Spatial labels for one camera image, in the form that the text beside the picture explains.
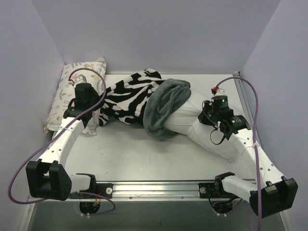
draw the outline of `red connector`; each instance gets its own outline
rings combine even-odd
[[[214,87],[212,88],[212,94],[215,95],[217,93],[217,90],[219,89],[219,87]]]

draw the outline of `black and white striped fabric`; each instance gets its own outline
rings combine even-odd
[[[146,103],[163,82],[157,71],[145,69],[107,88],[105,103],[100,111],[100,126],[112,117],[126,124],[143,125]]]

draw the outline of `robotic arm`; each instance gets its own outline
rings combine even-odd
[[[205,101],[198,119],[202,124],[213,126],[224,134],[223,139],[227,139],[236,147],[255,179],[257,179],[257,171],[254,146],[257,146],[262,218],[292,207],[298,188],[296,181],[293,178],[287,179],[270,161],[258,142],[253,143],[253,132],[250,125],[242,115],[233,114],[233,110],[228,106],[227,96],[218,95],[214,96],[211,101]],[[249,202],[255,214],[258,214],[256,184],[228,172],[215,177],[215,188],[218,194],[232,193]]]
[[[75,88],[76,98],[71,101],[64,113],[64,118],[57,135],[65,129],[54,143],[39,157],[26,166],[26,174],[32,197],[66,200],[71,193],[83,191],[96,192],[96,179],[90,174],[69,176],[64,165],[77,137],[92,117],[88,111],[80,119],[76,117],[100,101],[98,93],[89,83],[80,83]],[[290,208],[297,192],[294,179],[287,179],[270,161],[260,145],[253,143],[250,125],[242,115],[234,115],[228,106],[225,95],[214,96],[212,101],[205,101],[203,111],[198,116],[201,123],[219,129],[224,138],[231,142],[244,158],[257,178],[256,155],[254,146],[259,152],[259,171],[261,177],[262,218]],[[249,202],[253,211],[258,214],[257,185],[238,178],[228,172],[215,177],[217,194],[232,193]]]
[[[69,176],[64,167],[67,157],[83,129],[92,118],[92,112],[101,105],[85,113],[80,119],[67,125],[78,115],[93,107],[100,96],[89,83],[80,83],[75,88],[75,98],[70,102],[57,135],[65,129],[62,136],[53,142],[37,161],[30,161],[26,166],[26,174],[32,197],[66,200],[71,193],[78,191],[96,191],[96,179],[90,174]]]

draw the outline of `purple wall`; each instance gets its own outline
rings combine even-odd
[[[9,201],[7,187],[18,166],[46,141],[43,123],[63,61],[30,0],[2,0],[0,28],[0,230],[15,231],[25,206]],[[13,195],[29,195],[24,171]]]
[[[66,62],[108,71],[243,69],[280,0],[32,0]]]
[[[299,190],[290,209],[294,231],[308,228],[308,1],[282,0],[243,69],[259,96],[261,143]],[[254,98],[247,87],[251,108]]]

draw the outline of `gray fleece blanket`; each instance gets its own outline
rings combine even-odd
[[[168,117],[178,110],[191,96],[190,83],[184,80],[165,80],[148,99],[143,114],[143,126],[157,139],[176,133],[164,127]]]

